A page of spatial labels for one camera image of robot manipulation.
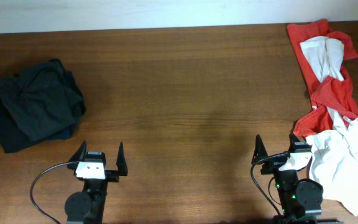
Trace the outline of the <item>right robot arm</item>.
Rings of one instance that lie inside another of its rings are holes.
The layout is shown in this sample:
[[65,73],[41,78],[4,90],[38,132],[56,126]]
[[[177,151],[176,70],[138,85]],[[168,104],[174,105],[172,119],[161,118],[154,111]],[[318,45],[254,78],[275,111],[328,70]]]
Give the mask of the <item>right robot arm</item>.
[[[260,135],[255,137],[255,149],[251,161],[250,176],[262,195],[277,212],[274,223],[316,223],[322,213],[323,186],[311,179],[299,179],[298,172],[311,160],[311,146],[299,140],[293,133],[289,135],[290,147],[287,151],[268,155]],[[272,175],[275,181],[281,210],[262,190],[254,177],[254,168],[261,166],[262,175]]]

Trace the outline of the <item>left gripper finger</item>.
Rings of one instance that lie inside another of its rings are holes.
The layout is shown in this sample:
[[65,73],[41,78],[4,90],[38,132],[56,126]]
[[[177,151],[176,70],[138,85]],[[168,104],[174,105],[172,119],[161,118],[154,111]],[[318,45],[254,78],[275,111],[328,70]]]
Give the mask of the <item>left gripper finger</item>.
[[116,160],[117,171],[119,175],[128,175],[127,163],[124,155],[124,145],[120,142]]
[[70,162],[80,162],[84,159],[86,155],[86,141],[81,143],[81,146],[78,150],[70,157]]

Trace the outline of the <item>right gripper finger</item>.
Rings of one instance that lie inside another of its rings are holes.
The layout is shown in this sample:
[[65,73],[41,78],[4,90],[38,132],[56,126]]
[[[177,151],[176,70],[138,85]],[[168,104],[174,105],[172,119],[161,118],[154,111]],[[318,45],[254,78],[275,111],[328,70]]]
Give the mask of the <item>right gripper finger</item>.
[[255,149],[252,156],[251,163],[254,164],[262,159],[265,159],[268,157],[266,148],[263,144],[261,136],[258,134],[255,137]]
[[295,152],[300,148],[300,140],[293,133],[289,134],[289,140],[290,140],[290,147],[288,150],[290,152]]

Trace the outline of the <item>white printed t-shirt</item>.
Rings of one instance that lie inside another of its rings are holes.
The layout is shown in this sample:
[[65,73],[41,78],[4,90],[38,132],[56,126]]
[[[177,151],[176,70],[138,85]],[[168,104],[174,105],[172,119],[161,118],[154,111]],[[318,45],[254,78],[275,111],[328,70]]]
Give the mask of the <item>white printed t-shirt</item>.
[[358,215],[358,118],[306,138],[312,145],[310,178],[324,187],[325,199],[337,200]]

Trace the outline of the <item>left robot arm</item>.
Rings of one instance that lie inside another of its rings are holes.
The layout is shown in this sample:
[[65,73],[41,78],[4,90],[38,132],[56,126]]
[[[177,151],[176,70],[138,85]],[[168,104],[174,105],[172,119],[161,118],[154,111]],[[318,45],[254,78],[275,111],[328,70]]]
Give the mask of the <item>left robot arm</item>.
[[87,151],[86,142],[81,144],[67,167],[84,182],[84,186],[82,191],[71,194],[65,202],[67,223],[102,224],[108,183],[119,182],[121,176],[128,174],[123,143],[119,145],[116,166],[116,170],[107,170],[105,153]]

